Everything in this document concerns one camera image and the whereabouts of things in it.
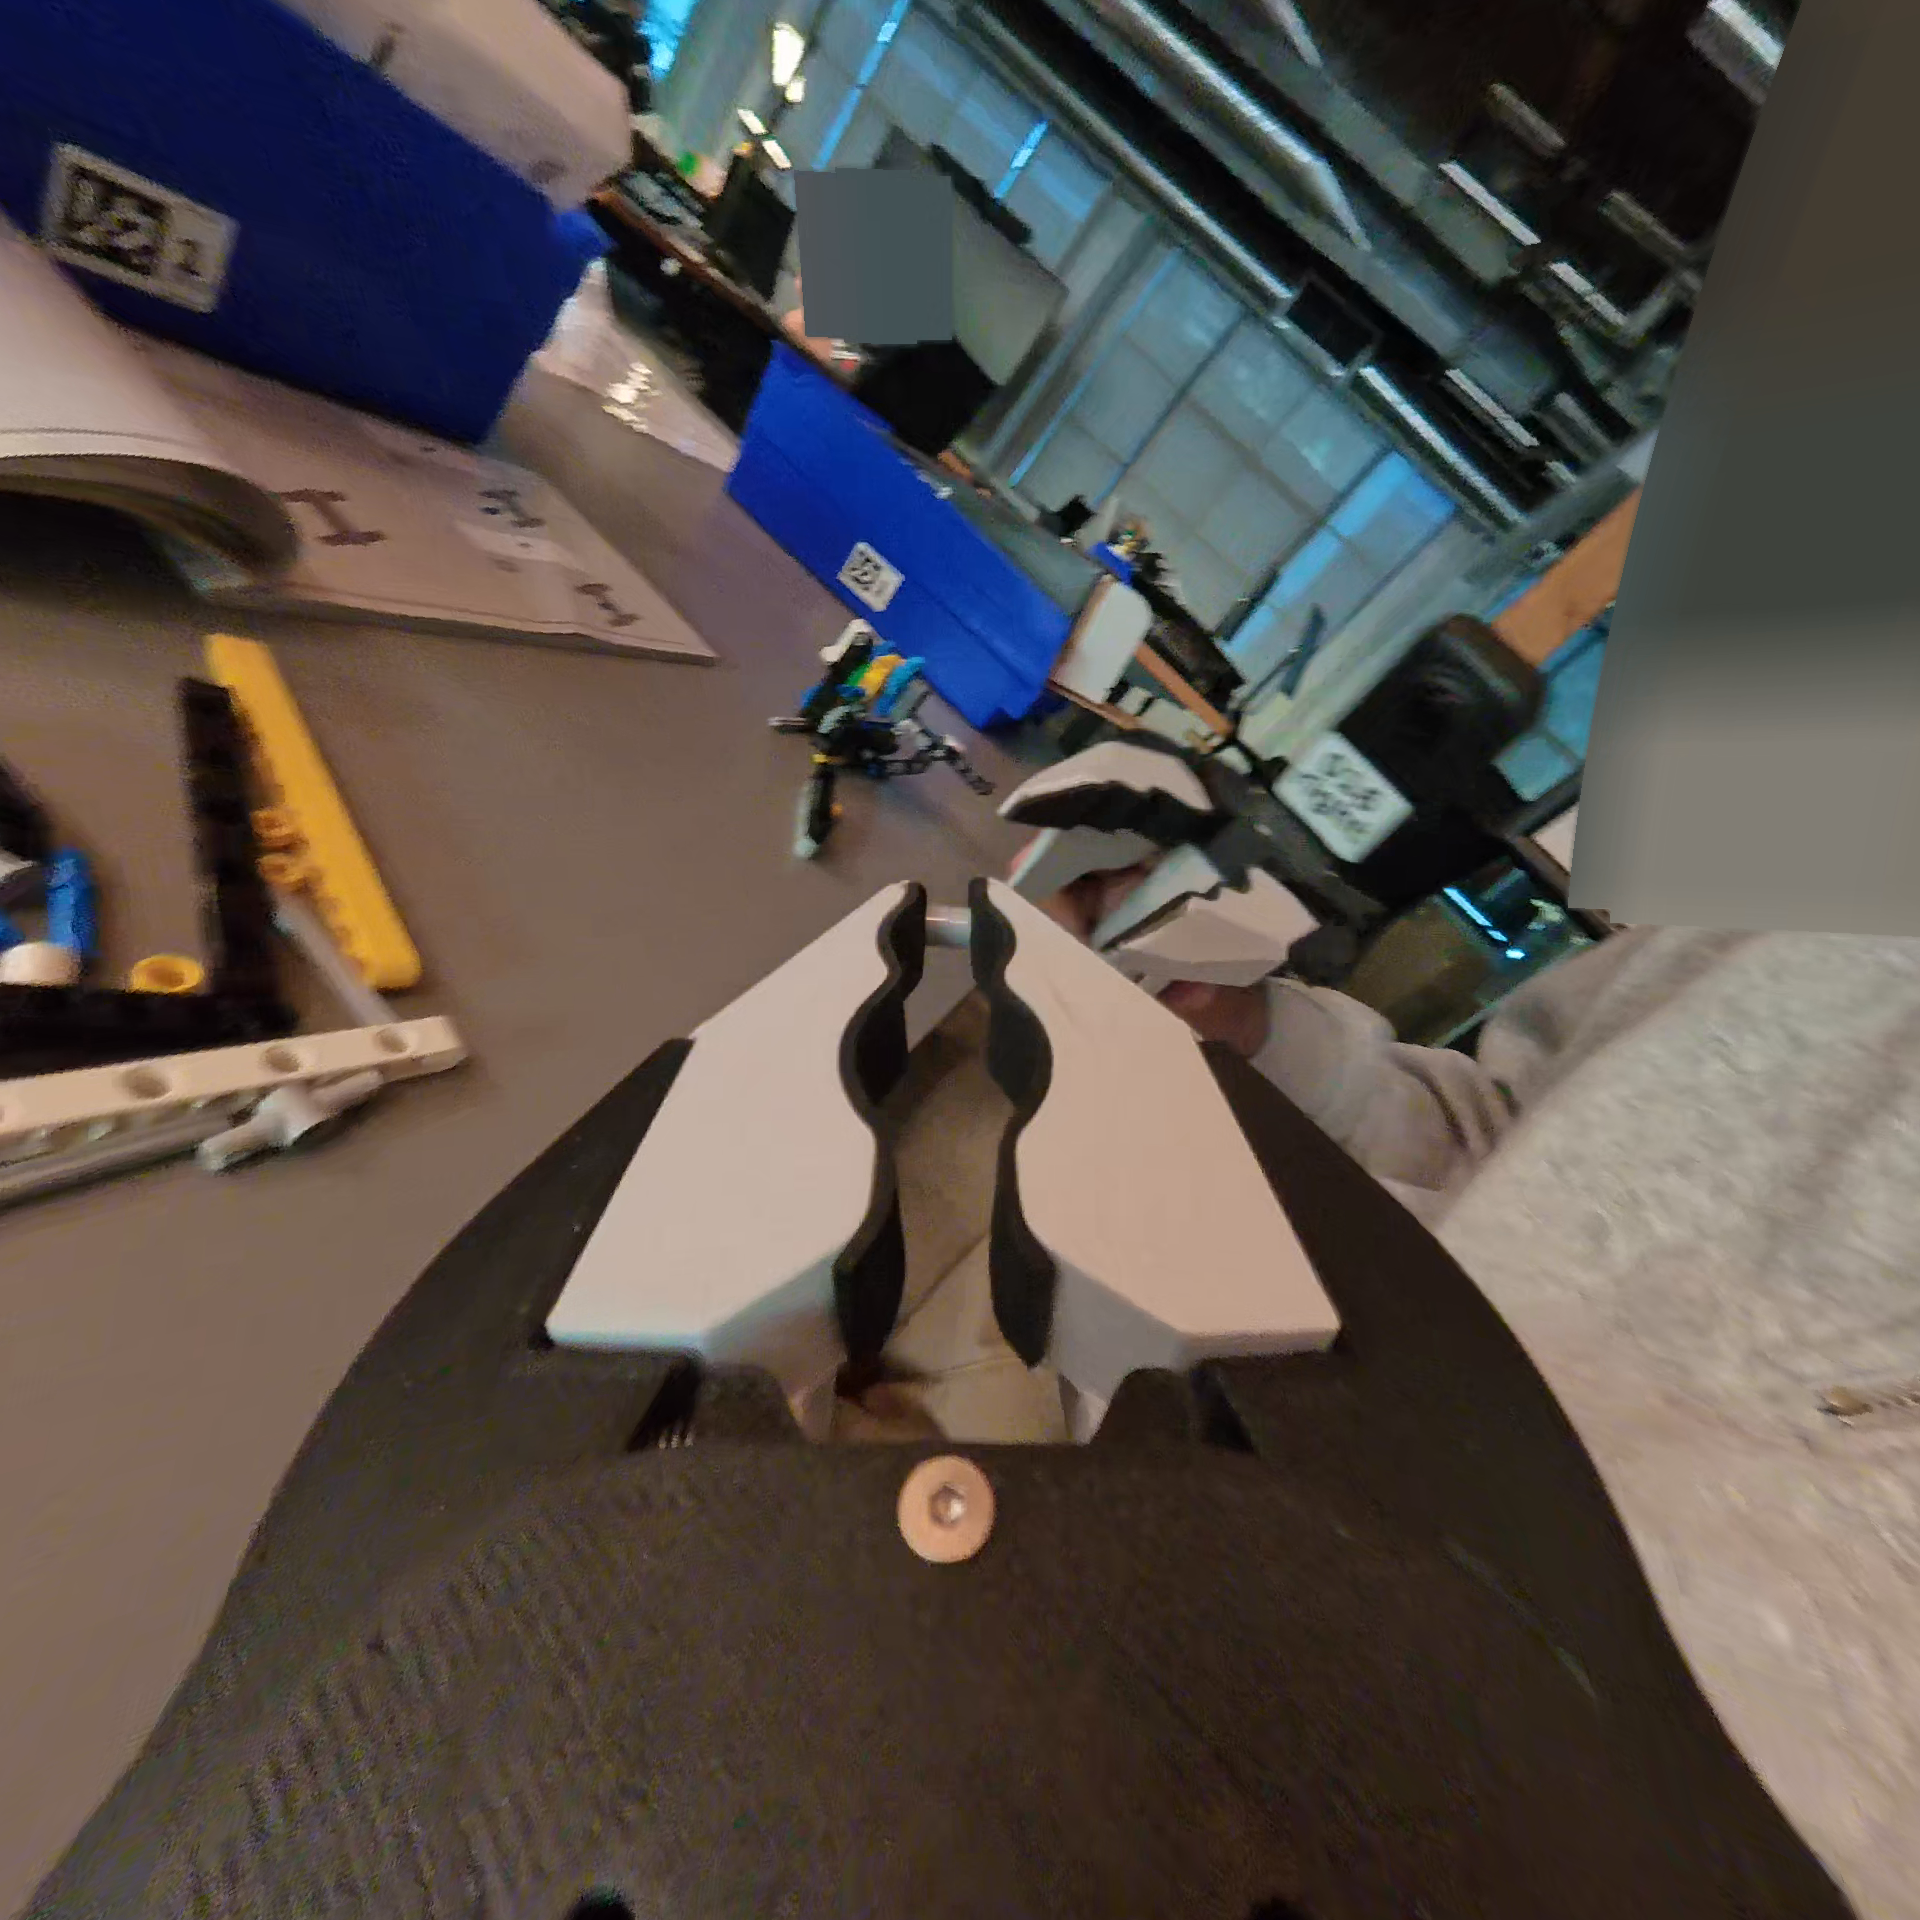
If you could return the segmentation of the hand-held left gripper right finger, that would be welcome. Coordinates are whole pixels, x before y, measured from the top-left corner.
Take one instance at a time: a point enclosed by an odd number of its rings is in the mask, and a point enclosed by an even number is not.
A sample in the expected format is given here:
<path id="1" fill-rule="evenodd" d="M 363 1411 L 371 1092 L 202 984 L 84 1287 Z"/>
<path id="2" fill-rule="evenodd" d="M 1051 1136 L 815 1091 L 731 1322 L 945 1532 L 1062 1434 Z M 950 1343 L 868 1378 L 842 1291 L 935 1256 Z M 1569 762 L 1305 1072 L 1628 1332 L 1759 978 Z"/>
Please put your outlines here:
<path id="1" fill-rule="evenodd" d="M 1130 1376 L 1330 1351 L 1337 1310 L 1189 1023 L 1006 882 L 967 907 L 1006 1100 L 993 1310 L 1068 1422 Z"/>

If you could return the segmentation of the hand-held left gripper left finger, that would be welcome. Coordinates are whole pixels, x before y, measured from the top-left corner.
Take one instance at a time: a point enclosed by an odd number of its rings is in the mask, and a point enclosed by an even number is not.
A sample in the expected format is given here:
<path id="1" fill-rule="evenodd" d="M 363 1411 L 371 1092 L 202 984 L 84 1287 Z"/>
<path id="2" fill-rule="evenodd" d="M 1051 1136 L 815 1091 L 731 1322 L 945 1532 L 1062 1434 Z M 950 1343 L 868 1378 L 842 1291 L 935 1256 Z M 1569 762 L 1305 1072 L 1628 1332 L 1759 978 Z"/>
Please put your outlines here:
<path id="1" fill-rule="evenodd" d="M 702 1021 L 543 1332 L 838 1373 L 879 1352 L 905 1285 L 887 1102 L 908 1062 L 929 894 L 893 882 Z"/>

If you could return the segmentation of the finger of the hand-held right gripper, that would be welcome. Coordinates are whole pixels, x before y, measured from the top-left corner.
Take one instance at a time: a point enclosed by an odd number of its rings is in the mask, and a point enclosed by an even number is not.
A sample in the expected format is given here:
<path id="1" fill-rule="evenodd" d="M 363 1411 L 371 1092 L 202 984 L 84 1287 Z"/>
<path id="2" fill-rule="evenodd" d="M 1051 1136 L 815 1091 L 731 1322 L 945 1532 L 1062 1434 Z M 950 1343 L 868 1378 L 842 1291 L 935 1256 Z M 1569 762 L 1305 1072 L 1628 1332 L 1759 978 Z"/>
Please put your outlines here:
<path id="1" fill-rule="evenodd" d="M 1226 813 L 1173 749 L 1094 742 L 1023 779 L 999 815 L 1034 832 L 1006 882 L 1036 906 L 1165 906 L 1233 884 L 1209 854 Z"/>
<path id="2" fill-rule="evenodd" d="M 1094 926 L 1091 944 L 1140 987 L 1254 987 L 1310 933 L 1310 907 L 1251 869 L 1230 880 L 1201 847 L 1175 847 Z"/>

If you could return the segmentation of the person's right forearm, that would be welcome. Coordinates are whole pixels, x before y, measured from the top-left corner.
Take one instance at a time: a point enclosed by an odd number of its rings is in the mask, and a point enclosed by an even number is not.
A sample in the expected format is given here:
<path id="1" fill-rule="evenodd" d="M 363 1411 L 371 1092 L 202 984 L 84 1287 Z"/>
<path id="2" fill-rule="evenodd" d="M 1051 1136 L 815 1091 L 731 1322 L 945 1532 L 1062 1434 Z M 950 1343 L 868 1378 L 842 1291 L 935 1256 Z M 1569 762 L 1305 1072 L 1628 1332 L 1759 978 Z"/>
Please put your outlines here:
<path id="1" fill-rule="evenodd" d="M 1474 1055 L 1405 1045 L 1359 1000 L 1298 980 L 1265 984 L 1252 1064 L 1412 1214 L 1445 1210 L 1517 1119 Z"/>

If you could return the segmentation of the multicoloured lego assembly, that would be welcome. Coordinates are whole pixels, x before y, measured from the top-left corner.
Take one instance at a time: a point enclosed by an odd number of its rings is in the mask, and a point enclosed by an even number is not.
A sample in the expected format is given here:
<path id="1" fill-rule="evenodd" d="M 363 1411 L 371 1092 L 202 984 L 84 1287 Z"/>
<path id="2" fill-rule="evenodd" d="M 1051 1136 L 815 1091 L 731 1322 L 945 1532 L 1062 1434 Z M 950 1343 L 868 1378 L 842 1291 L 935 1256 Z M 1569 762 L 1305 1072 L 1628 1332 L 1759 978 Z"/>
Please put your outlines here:
<path id="1" fill-rule="evenodd" d="M 954 735 L 922 722 L 931 695 L 924 658 L 903 656 L 877 628 L 853 618 L 821 651 L 821 677 L 790 714 L 770 718 L 767 728 L 809 742 L 806 805 L 833 808 L 842 774 L 890 782 L 947 765 L 975 795 L 990 798 L 995 782 L 973 768 Z"/>

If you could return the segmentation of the grey lego axle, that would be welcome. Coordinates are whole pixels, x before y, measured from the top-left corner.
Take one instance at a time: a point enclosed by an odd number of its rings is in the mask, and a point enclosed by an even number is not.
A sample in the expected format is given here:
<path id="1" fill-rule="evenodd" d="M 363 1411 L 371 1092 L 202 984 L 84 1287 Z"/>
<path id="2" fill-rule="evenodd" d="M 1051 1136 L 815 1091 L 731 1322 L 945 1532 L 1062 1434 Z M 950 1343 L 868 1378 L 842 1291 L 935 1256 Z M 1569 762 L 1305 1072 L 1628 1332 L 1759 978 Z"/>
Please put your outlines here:
<path id="1" fill-rule="evenodd" d="M 351 1023 L 375 1026 L 398 1020 L 395 1010 L 363 980 L 358 967 L 337 947 L 321 914 L 299 894 L 274 888 L 271 920 L 281 940 L 321 975 Z"/>

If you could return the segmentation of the yellow lego beam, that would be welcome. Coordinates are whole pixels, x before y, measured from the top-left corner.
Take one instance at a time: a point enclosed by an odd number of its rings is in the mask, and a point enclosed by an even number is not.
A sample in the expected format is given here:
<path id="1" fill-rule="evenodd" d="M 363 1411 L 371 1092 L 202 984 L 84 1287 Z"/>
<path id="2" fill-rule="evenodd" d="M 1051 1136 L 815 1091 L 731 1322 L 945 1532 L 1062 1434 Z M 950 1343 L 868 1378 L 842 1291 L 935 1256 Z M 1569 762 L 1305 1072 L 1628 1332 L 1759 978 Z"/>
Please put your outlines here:
<path id="1" fill-rule="evenodd" d="M 263 875 L 305 900 L 369 987 L 420 987 L 418 947 L 271 651 L 212 634 L 202 656 L 246 738 Z"/>

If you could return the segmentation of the black lego beam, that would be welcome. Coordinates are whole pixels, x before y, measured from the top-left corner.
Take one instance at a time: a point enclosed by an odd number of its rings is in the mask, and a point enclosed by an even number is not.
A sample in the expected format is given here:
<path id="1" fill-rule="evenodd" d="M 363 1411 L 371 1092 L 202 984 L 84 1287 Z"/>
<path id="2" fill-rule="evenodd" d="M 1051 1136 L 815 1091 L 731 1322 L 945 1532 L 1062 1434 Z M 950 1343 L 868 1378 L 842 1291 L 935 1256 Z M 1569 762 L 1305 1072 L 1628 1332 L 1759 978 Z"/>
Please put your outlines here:
<path id="1" fill-rule="evenodd" d="M 245 1040 L 279 1040 L 295 1031 L 297 1015 L 281 987 L 271 888 L 258 869 L 250 742 L 230 693 L 215 682 L 179 678 L 175 715 L 205 995 Z"/>
<path id="2" fill-rule="evenodd" d="M 281 1040 L 297 1026 L 277 996 L 153 995 L 2 984 L 2 1075 L 69 1072 Z"/>

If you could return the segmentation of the dark grey lego beam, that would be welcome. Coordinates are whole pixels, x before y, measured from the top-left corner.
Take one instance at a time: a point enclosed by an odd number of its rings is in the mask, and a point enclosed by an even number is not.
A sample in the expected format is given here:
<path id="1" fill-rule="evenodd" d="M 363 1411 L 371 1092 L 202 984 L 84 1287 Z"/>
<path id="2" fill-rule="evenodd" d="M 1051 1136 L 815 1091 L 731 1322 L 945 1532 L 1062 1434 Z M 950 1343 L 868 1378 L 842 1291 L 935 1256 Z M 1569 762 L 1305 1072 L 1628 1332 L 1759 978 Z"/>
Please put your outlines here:
<path id="1" fill-rule="evenodd" d="M 105 1184 L 130 1172 L 191 1158 L 202 1146 L 250 1115 L 250 1104 L 205 1104 L 165 1119 L 118 1127 L 83 1143 L 10 1158 L 2 1166 L 2 1212 Z"/>

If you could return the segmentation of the person's right hand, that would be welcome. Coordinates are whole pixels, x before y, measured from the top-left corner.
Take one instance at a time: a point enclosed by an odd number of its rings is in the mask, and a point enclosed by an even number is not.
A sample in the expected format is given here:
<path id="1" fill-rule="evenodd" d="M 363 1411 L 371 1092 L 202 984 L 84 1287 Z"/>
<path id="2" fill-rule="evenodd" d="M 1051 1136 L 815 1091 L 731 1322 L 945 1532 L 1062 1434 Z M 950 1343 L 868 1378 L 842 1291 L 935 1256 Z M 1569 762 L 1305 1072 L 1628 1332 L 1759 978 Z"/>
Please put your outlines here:
<path id="1" fill-rule="evenodd" d="M 1041 909 L 1077 942 L 1094 947 L 1101 920 L 1149 877 L 1145 863 L 1093 871 L 1041 900 Z M 1154 999 L 1209 1045 L 1221 1045 L 1252 1060 L 1269 1031 L 1265 987 L 1226 987 L 1206 980 L 1171 978 L 1151 987 Z"/>

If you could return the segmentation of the wooden board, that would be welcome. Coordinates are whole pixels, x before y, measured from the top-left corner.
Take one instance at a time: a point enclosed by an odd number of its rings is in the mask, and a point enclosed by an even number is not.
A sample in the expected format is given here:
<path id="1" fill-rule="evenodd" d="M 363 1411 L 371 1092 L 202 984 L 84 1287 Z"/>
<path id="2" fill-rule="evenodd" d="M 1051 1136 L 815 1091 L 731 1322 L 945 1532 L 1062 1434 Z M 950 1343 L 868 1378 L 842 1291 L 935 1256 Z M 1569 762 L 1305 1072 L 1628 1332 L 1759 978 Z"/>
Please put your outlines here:
<path id="1" fill-rule="evenodd" d="M 1634 487 L 1495 615 L 1495 634 L 1516 656 L 1547 663 L 1615 600 L 1639 504 L 1642 487 Z"/>

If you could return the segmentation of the person's beige trousers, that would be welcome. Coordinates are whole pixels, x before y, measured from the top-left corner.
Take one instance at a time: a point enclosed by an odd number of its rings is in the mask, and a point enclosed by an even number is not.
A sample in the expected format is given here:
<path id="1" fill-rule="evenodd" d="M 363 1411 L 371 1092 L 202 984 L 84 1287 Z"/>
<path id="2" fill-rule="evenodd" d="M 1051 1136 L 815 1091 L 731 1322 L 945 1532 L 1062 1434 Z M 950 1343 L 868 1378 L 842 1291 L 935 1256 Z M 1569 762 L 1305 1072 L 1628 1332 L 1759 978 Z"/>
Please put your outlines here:
<path id="1" fill-rule="evenodd" d="M 1010 1102 L 987 1068 L 990 1010 L 957 1000 L 899 1091 L 903 1303 L 882 1381 L 909 1422 L 959 1444 L 1060 1444 L 1062 1390 L 1019 1360 L 993 1307 L 993 1200 Z"/>

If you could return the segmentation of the blue storage bin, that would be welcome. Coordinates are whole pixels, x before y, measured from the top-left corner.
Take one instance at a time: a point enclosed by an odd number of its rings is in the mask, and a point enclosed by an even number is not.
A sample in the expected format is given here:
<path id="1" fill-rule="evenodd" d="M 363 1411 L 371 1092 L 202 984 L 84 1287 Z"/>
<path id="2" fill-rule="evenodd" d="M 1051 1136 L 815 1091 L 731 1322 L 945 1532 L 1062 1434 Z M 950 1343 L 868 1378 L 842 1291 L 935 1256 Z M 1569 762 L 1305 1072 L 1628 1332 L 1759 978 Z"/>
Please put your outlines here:
<path id="1" fill-rule="evenodd" d="M 2 203 L 111 320 L 461 444 L 597 246 L 268 3 L 5 3 Z"/>
<path id="2" fill-rule="evenodd" d="M 774 347 L 739 437 L 734 503 L 973 728 L 1057 706 L 1050 682 L 1099 566 L 901 447 L 827 373 Z"/>

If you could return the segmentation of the clear plastic bag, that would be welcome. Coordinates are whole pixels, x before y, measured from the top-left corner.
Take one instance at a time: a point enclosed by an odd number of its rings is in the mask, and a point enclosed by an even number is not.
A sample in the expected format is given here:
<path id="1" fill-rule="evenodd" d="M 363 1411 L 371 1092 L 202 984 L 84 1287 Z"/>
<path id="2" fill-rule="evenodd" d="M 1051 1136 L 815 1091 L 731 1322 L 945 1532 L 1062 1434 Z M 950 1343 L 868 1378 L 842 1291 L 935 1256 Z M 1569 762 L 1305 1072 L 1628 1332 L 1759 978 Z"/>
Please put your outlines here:
<path id="1" fill-rule="evenodd" d="M 611 264 L 594 260 L 531 357 L 527 370 L 588 394 L 609 418 L 678 458 L 714 472 L 731 472 L 735 432 L 705 403 L 693 374 L 619 316 L 615 293 Z"/>

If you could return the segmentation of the white carton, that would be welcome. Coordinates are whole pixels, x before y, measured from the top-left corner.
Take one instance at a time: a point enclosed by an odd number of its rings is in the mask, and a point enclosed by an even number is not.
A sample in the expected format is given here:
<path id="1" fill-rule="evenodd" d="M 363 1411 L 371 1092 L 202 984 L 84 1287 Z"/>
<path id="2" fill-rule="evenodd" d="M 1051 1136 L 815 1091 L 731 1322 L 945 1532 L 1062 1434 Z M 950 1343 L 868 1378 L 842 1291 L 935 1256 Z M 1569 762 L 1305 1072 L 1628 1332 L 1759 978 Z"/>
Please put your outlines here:
<path id="1" fill-rule="evenodd" d="M 633 122 L 623 84 L 540 3 L 291 3 L 445 128 L 578 207 L 623 174 Z"/>

